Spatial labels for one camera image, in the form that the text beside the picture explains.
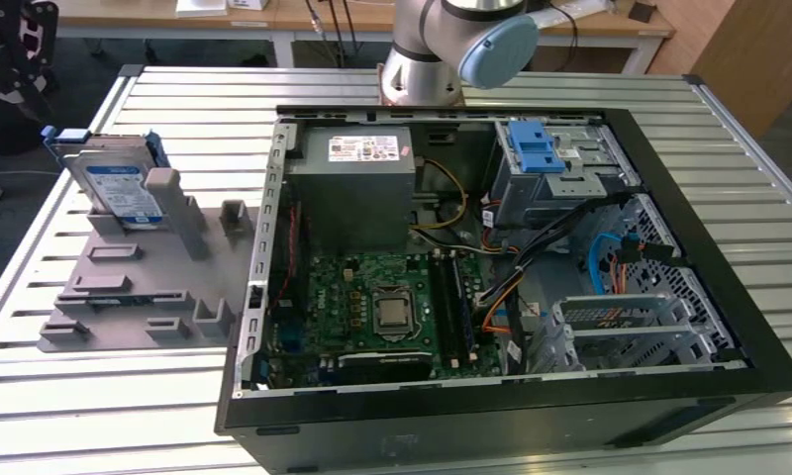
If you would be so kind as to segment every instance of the sheet metal panel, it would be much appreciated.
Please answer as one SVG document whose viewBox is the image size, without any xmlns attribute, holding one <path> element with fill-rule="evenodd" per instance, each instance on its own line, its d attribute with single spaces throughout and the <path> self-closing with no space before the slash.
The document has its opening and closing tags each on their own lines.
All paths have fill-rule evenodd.
<svg viewBox="0 0 792 475">
<path fill-rule="evenodd" d="M 372 71 L 154 66 L 131 82 L 100 122 L 108 132 L 162 134 L 183 187 L 208 206 L 240 196 L 258 206 L 278 104 L 376 103 Z M 122 92 L 127 85 L 119 81 Z M 474 105 L 631 110 L 792 354 L 792 196 L 698 91 L 678 77 L 530 73 L 466 95 Z M 0 474 L 262 474 L 212 433 L 223 348 L 35 348 L 90 232 L 88 208 L 70 186 L 0 306 Z M 718 464 L 731 473 L 792 473 L 792 400 L 663 447 L 463 462 L 424 473 L 574 473 L 585 464 L 605 474 L 709 473 Z"/>
</svg>

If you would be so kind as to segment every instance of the blue cable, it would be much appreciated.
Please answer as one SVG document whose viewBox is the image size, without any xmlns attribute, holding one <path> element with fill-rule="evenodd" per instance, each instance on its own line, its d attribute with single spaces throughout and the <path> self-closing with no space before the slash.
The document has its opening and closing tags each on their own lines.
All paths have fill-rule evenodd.
<svg viewBox="0 0 792 475">
<path fill-rule="evenodd" d="M 591 244 L 591 251 L 587 254 L 587 269 L 591 272 L 591 280 L 594 281 L 594 290 L 599 295 L 605 294 L 605 284 L 598 276 L 598 247 L 605 239 L 613 239 L 622 242 L 622 237 L 614 233 L 599 233 L 595 235 L 594 243 Z"/>
</svg>

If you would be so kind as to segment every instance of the wooden desk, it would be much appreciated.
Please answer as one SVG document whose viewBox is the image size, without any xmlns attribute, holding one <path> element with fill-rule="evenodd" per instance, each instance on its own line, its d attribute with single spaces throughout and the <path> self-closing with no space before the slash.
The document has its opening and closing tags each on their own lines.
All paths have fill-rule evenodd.
<svg viewBox="0 0 792 475">
<path fill-rule="evenodd" d="M 331 20 L 328 3 L 322 3 L 316 0 L 312 0 L 312 3 L 323 19 L 326 30 L 334 32 L 334 21 Z M 657 12 L 650 23 L 642 23 L 627 18 L 627 12 L 631 9 L 633 3 L 633 0 L 619 0 L 619 14 L 617 15 L 601 12 L 577 20 L 579 27 L 579 47 L 633 49 L 622 72 L 626 74 L 645 74 L 663 40 L 673 36 L 675 30 L 663 16 Z M 390 43 L 392 41 L 394 6 L 387 3 L 382 5 L 354 3 L 350 0 L 348 7 L 352 13 L 352 23 L 355 25 L 358 40 L 362 42 Z M 343 40 L 347 42 L 350 40 L 348 20 L 342 2 L 335 2 L 335 10 Z M 306 0 L 280 0 L 274 28 L 279 31 L 290 32 L 294 35 L 292 41 L 312 41 L 319 39 L 319 36 L 312 31 L 312 21 Z M 573 24 L 567 22 L 542 30 L 541 33 L 541 46 L 567 47 L 571 42 Z"/>
<path fill-rule="evenodd" d="M 272 30 L 280 0 L 260 11 L 230 8 L 223 17 L 202 18 L 178 18 L 176 0 L 55 1 L 62 38 L 267 40 L 274 43 L 279 66 L 294 67 L 288 35 Z"/>
<path fill-rule="evenodd" d="M 318 41 L 306 0 L 271 0 L 263 11 L 230 9 L 223 17 L 176 18 L 176 0 L 56 0 L 62 9 L 60 37 L 130 38 L 180 40 L 268 40 L 274 43 L 279 67 L 294 67 L 294 42 Z M 324 27 L 334 32 L 330 6 L 312 0 Z M 627 14 L 631 0 L 619 0 Z M 392 5 L 354 3 L 352 22 L 362 42 L 392 41 Z M 350 41 L 348 21 L 342 2 L 335 2 L 338 21 Z M 655 14 L 651 23 L 630 20 L 623 15 L 598 13 L 578 20 L 582 48 L 630 48 L 633 54 L 623 72 L 643 74 L 661 43 L 673 27 Z M 567 47 L 573 26 L 567 23 L 546 29 L 541 46 Z"/>
<path fill-rule="evenodd" d="M 272 27 L 279 0 L 259 10 L 228 9 L 223 17 L 176 18 L 176 0 L 54 0 L 60 7 L 60 29 L 95 28 L 203 28 L 234 29 Z"/>
</svg>

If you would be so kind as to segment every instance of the power supply label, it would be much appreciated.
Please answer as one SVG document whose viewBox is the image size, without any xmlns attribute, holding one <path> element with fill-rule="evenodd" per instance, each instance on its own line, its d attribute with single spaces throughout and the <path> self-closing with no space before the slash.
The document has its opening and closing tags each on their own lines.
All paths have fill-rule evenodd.
<svg viewBox="0 0 792 475">
<path fill-rule="evenodd" d="M 399 161 L 396 136 L 332 137 L 330 161 Z"/>
<path fill-rule="evenodd" d="M 138 166 L 88 166 L 86 170 L 100 199 L 123 222 L 136 225 L 162 222 L 162 208 L 144 188 Z"/>
</svg>

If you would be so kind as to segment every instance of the blue hard drive label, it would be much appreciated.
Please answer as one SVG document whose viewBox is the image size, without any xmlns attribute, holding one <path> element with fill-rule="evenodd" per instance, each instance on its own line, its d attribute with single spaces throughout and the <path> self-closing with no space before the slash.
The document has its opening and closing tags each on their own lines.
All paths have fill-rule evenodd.
<svg viewBox="0 0 792 475">
<path fill-rule="evenodd" d="M 124 223 L 162 223 L 162 208 L 144 188 L 144 174 L 138 166 L 94 165 L 86 171 L 100 199 Z"/>
</svg>

